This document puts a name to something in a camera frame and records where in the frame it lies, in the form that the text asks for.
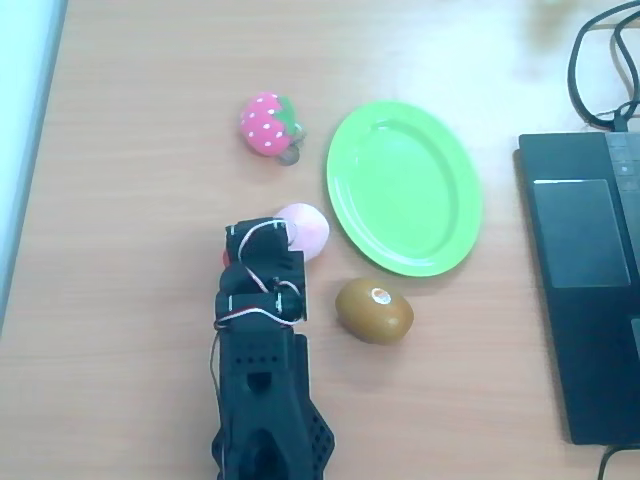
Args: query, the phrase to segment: oval plate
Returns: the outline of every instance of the oval plate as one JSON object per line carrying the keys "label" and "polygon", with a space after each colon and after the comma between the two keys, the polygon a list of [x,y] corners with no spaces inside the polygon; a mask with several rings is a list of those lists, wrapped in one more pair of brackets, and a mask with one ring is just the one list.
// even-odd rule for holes
{"label": "oval plate", "polygon": [[347,235],[393,272],[446,272],[478,236],[482,194],[467,152],[412,105],[375,102],[351,113],[331,142],[327,184]]}

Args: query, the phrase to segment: black cable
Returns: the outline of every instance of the black cable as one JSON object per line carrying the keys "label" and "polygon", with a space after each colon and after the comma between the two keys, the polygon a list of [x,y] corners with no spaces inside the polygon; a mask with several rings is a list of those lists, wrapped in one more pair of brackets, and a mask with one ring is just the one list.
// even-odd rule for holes
{"label": "black cable", "polygon": [[640,79],[638,78],[638,70],[636,69],[635,63],[633,62],[633,58],[631,57],[631,54],[629,54],[627,45],[624,43],[624,39],[622,38],[622,29],[638,18],[640,18],[640,10],[638,10],[636,13],[632,13],[627,18],[622,20],[618,25],[616,25],[616,28],[613,30],[613,38],[618,44],[620,53],[627,62],[627,65],[629,65],[629,73],[631,74],[631,80],[633,82],[633,94],[631,97],[631,103],[627,102],[630,103],[630,105],[629,110],[627,110],[627,113],[625,114],[625,119],[627,121],[629,121],[629,119],[631,119],[631,117],[635,113],[636,107],[638,106],[637,102],[638,100],[640,100]]}
{"label": "black cable", "polygon": [[602,455],[600,460],[600,469],[598,470],[598,480],[604,480],[604,472],[607,469],[607,462],[609,459],[618,452],[625,452],[629,450],[640,450],[640,445],[621,445],[616,447],[609,447]]}
{"label": "black cable", "polygon": [[[578,53],[580,52],[580,46],[582,45],[582,40],[587,32],[598,22],[601,22],[607,17],[611,15],[615,15],[616,13],[623,12],[625,10],[629,10],[630,8],[640,7],[640,0],[635,0],[633,2],[623,3],[622,5],[618,5],[617,7],[611,8],[600,15],[596,15],[587,23],[585,23],[582,28],[578,31],[578,35],[576,36],[576,41],[573,44],[573,49],[571,50],[571,56],[569,57],[569,68],[567,71],[567,84],[569,86],[569,97],[573,102],[573,106],[577,110],[578,114],[590,125],[594,127],[603,128],[606,130],[620,131],[626,130],[626,123],[633,116],[635,111],[635,107],[637,105],[630,104],[629,110],[624,114],[619,114],[616,118],[614,114],[613,120],[604,120],[602,118],[598,118],[596,115],[591,113],[589,109],[586,107],[582,98],[580,98],[580,93],[578,92],[578,85],[576,81],[576,65],[578,63]],[[640,81],[638,80],[638,70],[636,65],[629,54],[629,50],[627,49],[624,40],[622,39],[622,29],[633,21],[636,18],[640,18],[640,11],[635,12],[634,14],[628,16],[624,20],[622,20],[614,30],[614,41],[620,48],[620,52],[627,63],[627,67],[629,68],[629,72],[631,73],[631,78],[633,81],[633,94],[631,97],[631,101],[637,101],[640,99]]]}

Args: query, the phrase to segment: white wire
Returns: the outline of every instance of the white wire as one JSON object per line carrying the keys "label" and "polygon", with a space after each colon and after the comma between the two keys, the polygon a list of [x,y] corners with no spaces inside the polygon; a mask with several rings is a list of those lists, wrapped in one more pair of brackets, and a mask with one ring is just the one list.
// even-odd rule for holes
{"label": "white wire", "polygon": [[253,227],[251,227],[249,229],[249,231],[245,234],[243,239],[240,241],[240,246],[238,247],[238,262],[242,263],[242,249],[247,244],[247,242],[251,238],[251,235],[253,235],[253,233],[256,230],[258,230],[259,228],[262,228],[262,227],[266,227],[268,225],[278,225],[278,224],[284,224],[285,227],[286,227],[287,222],[282,220],[281,218],[274,218],[273,220],[267,220],[266,222],[262,222],[262,223],[259,223],[257,225],[254,225]]}
{"label": "white wire", "polygon": [[248,313],[260,313],[262,315],[265,315],[267,317],[269,317],[271,320],[273,320],[276,323],[279,323],[280,325],[287,325],[289,327],[293,326],[293,325],[297,325],[298,323],[302,322],[303,319],[299,318],[298,320],[294,320],[294,321],[289,321],[289,320],[283,320],[282,318],[276,317],[275,315],[273,315],[270,312],[267,312],[266,310],[263,310],[262,308],[247,308],[246,310],[242,310],[240,312],[236,312],[236,313],[231,313],[229,315],[225,315],[222,318],[218,318],[215,323],[217,326],[222,326],[220,325],[223,322],[227,322],[229,320],[233,320],[234,318],[238,318],[238,317],[242,317],[243,315],[247,315]]}
{"label": "white wire", "polygon": [[253,270],[251,270],[246,265],[243,265],[243,267],[247,269],[247,273],[253,279],[253,281],[256,282],[260,290],[262,290],[263,293],[269,293],[269,289],[266,287],[264,283],[262,283],[262,280],[260,280],[260,277],[258,277],[255,273],[253,273]]}
{"label": "white wire", "polygon": [[298,296],[300,297],[300,290],[298,290],[298,287],[296,287],[293,283],[288,282],[286,280],[282,280],[281,282],[278,282],[278,285],[285,285],[287,287],[289,287],[291,290],[293,290],[294,292],[296,292],[298,294]]}

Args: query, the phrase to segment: table surface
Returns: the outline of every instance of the table surface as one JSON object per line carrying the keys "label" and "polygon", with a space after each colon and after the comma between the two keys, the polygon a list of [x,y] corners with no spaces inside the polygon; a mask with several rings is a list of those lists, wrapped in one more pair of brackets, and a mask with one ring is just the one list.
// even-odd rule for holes
{"label": "table surface", "polygon": [[[614,3],[70,2],[0,348],[0,478],[214,478],[223,228],[298,201],[333,227],[300,328],[337,438],[326,478],[595,478],[602,447],[564,439],[512,154],[521,133],[584,128],[567,58]],[[626,99],[609,35],[590,34],[580,62],[594,111]],[[288,94],[309,131],[295,167],[236,134],[264,89]],[[478,243],[437,278],[377,269],[332,217],[328,142],[380,98],[439,116],[482,181]],[[355,276],[406,294],[416,321],[401,344],[365,345],[336,323]],[[620,454],[608,478],[639,467]]]}

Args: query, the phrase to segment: pink ball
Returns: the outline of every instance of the pink ball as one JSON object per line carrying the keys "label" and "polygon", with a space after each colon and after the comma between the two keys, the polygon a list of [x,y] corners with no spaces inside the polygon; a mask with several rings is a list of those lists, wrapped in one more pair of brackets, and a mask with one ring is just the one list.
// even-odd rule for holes
{"label": "pink ball", "polygon": [[287,221],[289,250],[302,250],[305,262],[316,257],[329,239],[329,222],[311,205],[293,203],[275,216]]}

